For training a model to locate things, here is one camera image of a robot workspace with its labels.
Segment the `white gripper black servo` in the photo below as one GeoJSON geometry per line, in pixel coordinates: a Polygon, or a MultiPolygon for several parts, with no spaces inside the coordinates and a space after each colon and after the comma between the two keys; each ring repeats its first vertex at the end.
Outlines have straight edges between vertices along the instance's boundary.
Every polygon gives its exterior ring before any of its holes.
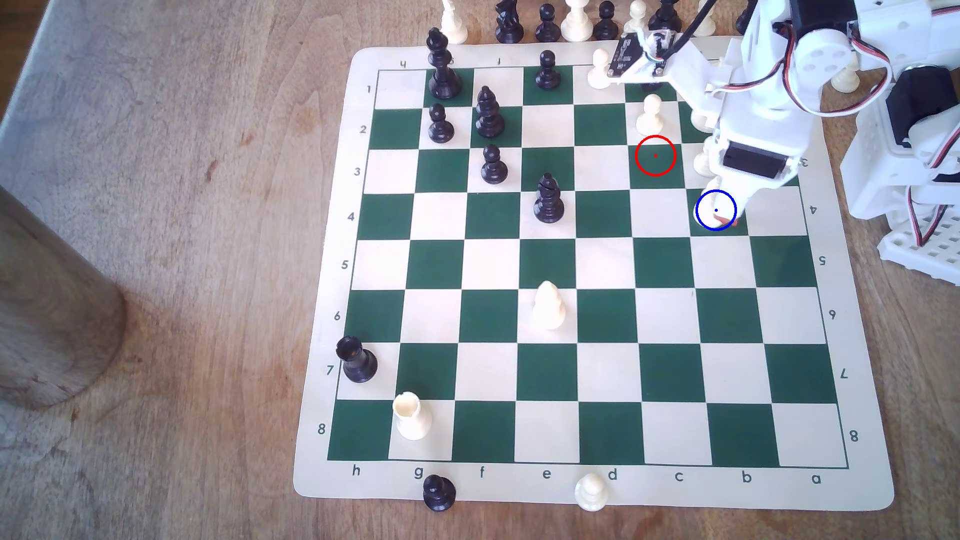
{"type": "Polygon", "coordinates": [[[724,107],[707,147],[707,162],[717,177],[706,184],[706,201],[716,202],[718,227],[736,228],[746,215],[742,200],[797,176],[813,124],[813,117],[802,112],[771,119],[746,105],[724,107]]]}

